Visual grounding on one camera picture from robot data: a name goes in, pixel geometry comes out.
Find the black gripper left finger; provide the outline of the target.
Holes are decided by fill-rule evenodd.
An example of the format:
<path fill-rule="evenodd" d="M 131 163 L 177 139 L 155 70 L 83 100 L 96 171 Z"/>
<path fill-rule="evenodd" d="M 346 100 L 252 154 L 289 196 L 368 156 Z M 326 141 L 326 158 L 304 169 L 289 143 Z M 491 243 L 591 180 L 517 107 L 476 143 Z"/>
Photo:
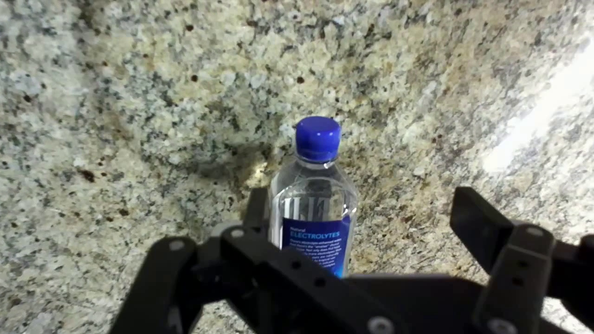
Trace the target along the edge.
<path fill-rule="evenodd" d="M 266 241 L 266 191 L 248 195 L 239 224 L 203 243 L 155 241 L 109 334 L 188 334 L 201 308 L 224 300 L 255 334 L 396 334 L 376 299 L 311 260 Z"/>

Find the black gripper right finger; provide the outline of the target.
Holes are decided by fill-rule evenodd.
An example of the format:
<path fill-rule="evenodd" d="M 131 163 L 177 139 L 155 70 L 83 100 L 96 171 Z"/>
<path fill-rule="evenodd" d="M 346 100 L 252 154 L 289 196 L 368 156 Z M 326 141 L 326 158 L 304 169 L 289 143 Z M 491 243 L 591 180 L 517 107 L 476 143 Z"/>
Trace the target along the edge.
<path fill-rule="evenodd" d="M 558 241 L 532 222 L 511 222 L 472 187 L 456 187 L 448 226 L 487 282 L 471 321 L 482 334 L 565 334 L 541 317 L 556 299 L 569 315 L 594 328 L 594 235 L 576 245 Z"/>

